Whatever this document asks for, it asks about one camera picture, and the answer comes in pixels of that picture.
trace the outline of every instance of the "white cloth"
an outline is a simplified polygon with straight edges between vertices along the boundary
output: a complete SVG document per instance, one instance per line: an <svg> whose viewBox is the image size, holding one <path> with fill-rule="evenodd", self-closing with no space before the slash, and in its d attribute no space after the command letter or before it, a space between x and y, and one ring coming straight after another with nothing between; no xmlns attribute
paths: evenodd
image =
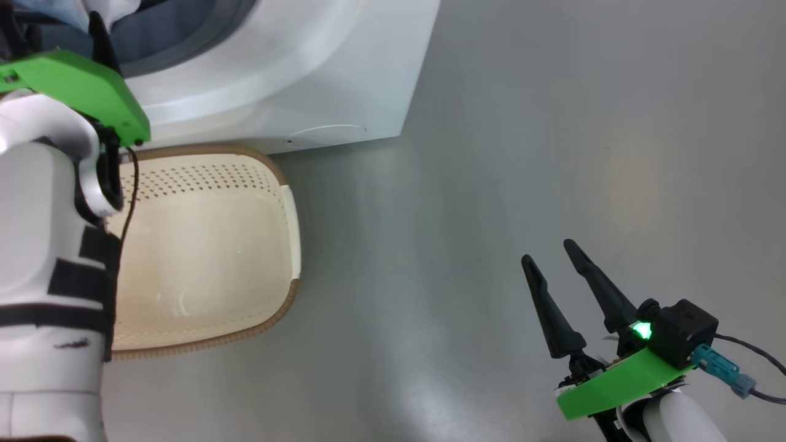
<svg viewBox="0 0 786 442"><path fill-rule="evenodd" d="M45 13L87 32L90 18L96 11L104 18L108 30L119 19L136 12L141 0L15 0L22 6Z"/></svg>

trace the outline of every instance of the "gray connector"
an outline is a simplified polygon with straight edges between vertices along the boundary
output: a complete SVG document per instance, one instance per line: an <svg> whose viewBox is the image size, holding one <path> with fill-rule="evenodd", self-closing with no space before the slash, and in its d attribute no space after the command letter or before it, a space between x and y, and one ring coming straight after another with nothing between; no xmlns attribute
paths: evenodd
<svg viewBox="0 0 786 442"><path fill-rule="evenodd" d="M732 391L734 394L745 399L751 395L751 390L756 387L756 380L747 374L741 374L732 383Z"/></svg>

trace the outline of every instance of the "basket rim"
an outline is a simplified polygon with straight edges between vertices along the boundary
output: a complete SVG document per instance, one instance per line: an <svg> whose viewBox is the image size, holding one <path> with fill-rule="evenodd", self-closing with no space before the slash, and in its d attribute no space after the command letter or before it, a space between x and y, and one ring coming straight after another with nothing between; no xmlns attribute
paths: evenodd
<svg viewBox="0 0 786 442"><path fill-rule="evenodd" d="M281 169L264 153L261 153L255 149L251 149L248 147L243 147L240 145L222 145L222 144L210 144L210 145L181 145L175 147L163 147L159 149L147 149L147 150L140 150L137 152L137 157L140 162L146 160L156 160L160 158L171 158L171 157L185 157L185 156L193 156L193 155L222 155L222 154L229 154L229 155L243 155L246 157L251 157L260 163L264 164L270 171L273 172L276 179L278 180L278 184L280 186L286 186L286 178L284 174L281 172ZM252 327L248 327L247 329L238 330L236 332L223 334L221 336L216 337L209 337L207 339L194 341L194 342L186 342L184 344L174 344L174 345L165 345L163 347L151 347L151 348L139 348L133 350L112 350L112 358L118 360L124 359L143 359L143 358L153 358L153 357L160 357L160 356L167 356L167 355L177 355L181 353L187 352L195 352L198 350L204 350L205 348L216 347L218 345L229 344L230 342L241 341L243 339L247 339L249 337L254 337L266 330L270 327L276 325L281 319L284 318L284 315L287 314L289 308L292 306L292 303L295 302L295 297L297 295L298 287L300 284L299 278L295 278L290 281L289 283L289 291L287 292L287 296L284 299L284 302L281 303L281 306L278 310L273 313L266 321L257 324Z"/></svg>

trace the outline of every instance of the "floor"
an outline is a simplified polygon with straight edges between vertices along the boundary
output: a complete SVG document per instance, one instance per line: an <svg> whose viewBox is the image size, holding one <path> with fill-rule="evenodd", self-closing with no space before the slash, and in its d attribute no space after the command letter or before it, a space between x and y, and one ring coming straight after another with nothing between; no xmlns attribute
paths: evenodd
<svg viewBox="0 0 786 442"><path fill-rule="evenodd" d="M638 304L685 297L786 358L786 3L444 0L399 138L279 156L303 284L259 337L114 362L110 440L602 440L566 424L519 259L614 345L561 242ZM763 359L718 346L769 394ZM729 440L783 410L691 373Z"/></svg>

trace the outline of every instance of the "glowing green led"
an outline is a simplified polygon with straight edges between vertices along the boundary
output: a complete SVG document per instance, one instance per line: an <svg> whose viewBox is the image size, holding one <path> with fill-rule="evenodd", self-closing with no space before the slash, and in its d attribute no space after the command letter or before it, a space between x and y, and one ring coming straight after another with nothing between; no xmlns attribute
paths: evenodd
<svg viewBox="0 0 786 442"><path fill-rule="evenodd" d="M649 322L639 322L634 326L634 331L641 336L641 339L649 339L652 336L652 328L649 325Z"/></svg>

